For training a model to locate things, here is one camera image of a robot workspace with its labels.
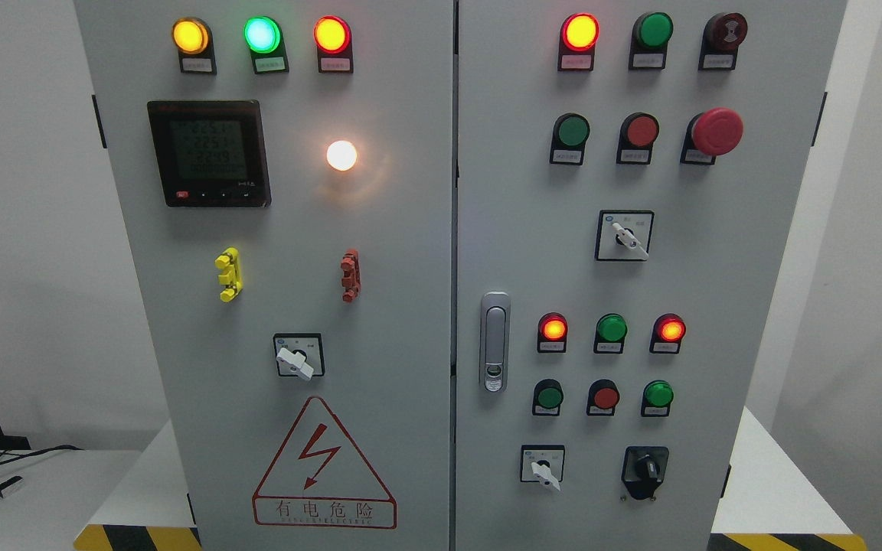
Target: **lightning bolt symbol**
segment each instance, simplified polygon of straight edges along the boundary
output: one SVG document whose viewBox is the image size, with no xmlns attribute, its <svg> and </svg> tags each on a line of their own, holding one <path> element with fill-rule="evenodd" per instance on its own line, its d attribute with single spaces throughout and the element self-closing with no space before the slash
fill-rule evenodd
<svg viewBox="0 0 882 551">
<path fill-rule="evenodd" d="M 318 450 L 316 452 L 311 451 L 312 446 L 314 446 L 315 443 L 322 438 L 322 435 L 323 433 L 325 433 L 326 429 L 328 429 L 328 426 L 325 426 L 325 423 L 320 422 L 318 426 L 315 427 L 315 432 L 312 433 L 312 438 L 309 439 L 309 443 L 305 444 L 305 449 L 302 450 L 301 454 L 298 454 L 298 459 L 300 460 L 308 459 L 309 457 L 315 457 L 322 454 L 328 454 L 328 456 L 325 457 L 325 461 L 322 461 L 322 464 L 319 465 L 318 470 L 315 471 L 315 474 L 311 475 L 311 477 L 305 478 L 305 487 L 303 489 L 305 489 L 306 491 L 307 489 L 309 489 L 309 487 L 318 482 L 316 478 L 319 477 L 319 473 L 322 473 L 322 469 L 325 468 L 326 465 L 328 465 L 329 461 L 332 461 L 332 458 L 335 457 L 335 454 L 339 453 L 339 449 L 340 447 L 342 447 L 335 446 L 334 448 L 328 448 L 326 450 Z"/>
</svg>

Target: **green push button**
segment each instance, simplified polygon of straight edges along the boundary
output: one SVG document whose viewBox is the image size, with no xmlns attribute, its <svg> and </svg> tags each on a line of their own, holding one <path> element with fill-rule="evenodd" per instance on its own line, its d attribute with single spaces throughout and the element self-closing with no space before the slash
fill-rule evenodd
<svg viewBox="0 0 882 551">
<path fill-rule="evenodd" d="M 590 133 L 591 128 L 583 116 L 568 116 L 557 129 L 557 138 L 570 147 L 577 147 L 587 141 Z"/>
<path fill-rule="evenodd" d="M 540 390 L 540 393 L 536 395 L 536 404 L 547 410 L 556 409 L 563 401 L 563 392 L 552 386 Z"/>
<path fill-rule="evenodd" d="M 654 408 L 672 404 L 672 387 L 664 380 L 654 380 L 645 387 L 645 401 Z"/>
<path fill-rule="evenodd" d="M 645 48 L 662 48 L 672 38 L 672 18 L 664 13 L 642 15 L 635 25 L 635 38 Z"/>
<path fill-rule="evenodd" d="M 628 334 L 628 325 L 622 316 L 608 314 L 598 321 L 598 336 L 602 341 L 619 342 Z"/>
</svg>

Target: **electric shock warning triangle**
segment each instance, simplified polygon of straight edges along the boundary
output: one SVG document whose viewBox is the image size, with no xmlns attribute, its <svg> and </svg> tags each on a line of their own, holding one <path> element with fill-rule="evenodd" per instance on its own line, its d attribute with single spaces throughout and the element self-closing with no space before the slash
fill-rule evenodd
<svg viewBox="0 0 882 551">
<path fill-rule="evenodd" d="M 285 527 L 397 527 L 397 502 L 325 400 L 310 396 L 254 492 L 254 520 Z"/>
</svg>

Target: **white indicator light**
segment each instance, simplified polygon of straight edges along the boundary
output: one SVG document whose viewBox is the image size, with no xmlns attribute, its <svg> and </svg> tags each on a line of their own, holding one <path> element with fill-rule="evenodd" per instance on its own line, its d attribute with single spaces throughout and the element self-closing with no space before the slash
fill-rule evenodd
<svg viewBox="0 0 882 551">
<path fill-rule="evenodd" d="M 344 139 L 333 141 L 329 144 L 328 151 L 325 151 L 325 160 L 335 170 L 347 171 L 356 164 L 356 146 Z"/>
</svg>

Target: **green indicator light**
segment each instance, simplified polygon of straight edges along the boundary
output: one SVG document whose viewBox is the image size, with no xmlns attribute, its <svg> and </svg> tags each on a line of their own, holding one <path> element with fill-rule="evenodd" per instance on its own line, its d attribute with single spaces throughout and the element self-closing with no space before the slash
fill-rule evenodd
<svg viewBox="0 0 882 551">
<path fill-rule="evenodd" d="M 645 401 L 655 408 L 672 404 L 672 387 L 664 380 L 656 380 L 645 387 Z"/>
<path fill-rule="evenodd" d="M 568 116 L 560 123 L 557 137 L 564 144 L 574 147 L 584 143 L 589 133 L 591 133 L 591 128 L 587 125 L 585 119 L 580 118 L 580 116 Z"/>
<path fill-rule="evenodd" d="M 272 18 L 249 18 L 244 25 L 244 40 L 251 50 L 259 54 L 269 54 L 281 43 L 281 29 Z"/>
<path fill-rule="evenodd" d="M 619 342 L 628 334 L 628 325 L 622 316 L 608 314 L 598 321 L 598 335 L 602 341 Z"/>
<path fill-rule="evenodd" d="M 547 410 L 556 409 L 563 401 L 563 392 L 552 386 L 540 390 L 540 393 L 536 395 L 536 404 L 539 404 L 541 408 Z"/>
<path fill-rule="evenodd" d="M 672 38 L 672 18 L 662 13 L 642 15 L 636 30 L 639 44 L 646 48 L 662 48 Z"/>
</svg>

